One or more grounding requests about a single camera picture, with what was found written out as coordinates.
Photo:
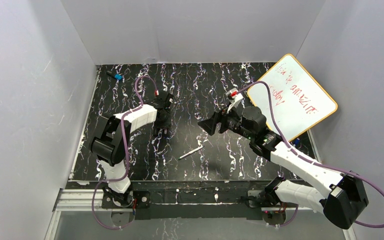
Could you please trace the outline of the white pen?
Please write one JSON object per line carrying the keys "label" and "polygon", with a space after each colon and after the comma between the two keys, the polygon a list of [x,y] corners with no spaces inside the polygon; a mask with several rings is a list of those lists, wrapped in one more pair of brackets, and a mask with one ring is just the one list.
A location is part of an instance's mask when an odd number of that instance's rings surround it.
{"label": "white pen", "polygon": [[188,156],[190,156],[190,155],[192,155],[192,154],[198,152],[199,150],[201,150],[201,149],[203,149],[203,148],[204,148],[204,145],[201,145],[201,146],[199,146],[199,147],[197,147],[197,148],[195,148],[195,149],[192,149],[192,150],[190,150],[189,152],[187,152],[187,153],[181,155],[181,156],[178,158],[178,160],[182,160],[182,159],[184,159],[184,158],[186,158],[186,157],[188,157]]}

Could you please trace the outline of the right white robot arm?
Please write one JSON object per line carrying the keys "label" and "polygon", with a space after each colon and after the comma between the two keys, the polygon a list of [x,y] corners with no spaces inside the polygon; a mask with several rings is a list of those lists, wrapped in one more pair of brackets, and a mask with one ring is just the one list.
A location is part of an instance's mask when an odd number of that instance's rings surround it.
{"label": "right white robot arm", "polygon": [[226,108],[198,122],[210,136],[230,130],[249,140],[254,153],[298,175],[307,185],[276,177],[257,196],[250,200],[276,205],[293,203],[322,213],[341,229],[349,229],[369,201],[362,180],[351,174],[317,166],[315,161],[301,159],[299,152],[287,146],[280,135],[270,130],[266,117],[256,106],[248,106],[238,115]]}

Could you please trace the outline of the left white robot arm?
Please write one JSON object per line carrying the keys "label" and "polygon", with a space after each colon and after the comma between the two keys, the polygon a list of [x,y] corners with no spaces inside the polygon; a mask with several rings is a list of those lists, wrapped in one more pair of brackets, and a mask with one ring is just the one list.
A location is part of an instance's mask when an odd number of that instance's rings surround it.
{"label": "left white robot arm", "polygon": [[112,192],[125,194],[131,185],[128,178],[130,161],[127,159],[130,134],[148,124],[153,124],[154,135],[167,134],[172,126],[173,102],[171,93],[156,91],[155,98],[143,106],[99,117],[89,150],[103,167]]}

